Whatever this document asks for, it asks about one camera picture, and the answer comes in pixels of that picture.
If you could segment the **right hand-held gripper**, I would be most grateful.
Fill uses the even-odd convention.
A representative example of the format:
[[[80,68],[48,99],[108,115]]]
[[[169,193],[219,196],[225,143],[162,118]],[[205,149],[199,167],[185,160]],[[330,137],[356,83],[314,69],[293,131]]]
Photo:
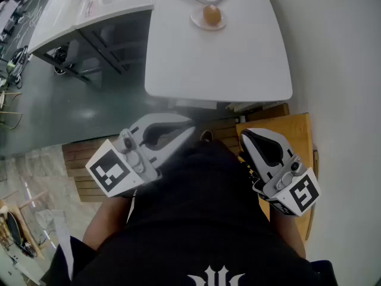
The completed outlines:
[[[254,172],[252,189],[287,216],[304,215],[321,196],[313,168],[307,167],[288,140],[263,128],[240,133],[241,155]]]

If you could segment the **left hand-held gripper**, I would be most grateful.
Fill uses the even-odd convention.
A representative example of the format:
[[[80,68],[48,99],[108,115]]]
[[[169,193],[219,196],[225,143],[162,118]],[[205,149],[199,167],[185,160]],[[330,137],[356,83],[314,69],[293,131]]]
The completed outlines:
[[[176,113],[141,117],[118,138],[106,139],[85,168],[107,197],[129,191],[161,177],[159,168],[193,135],[195,123]]]

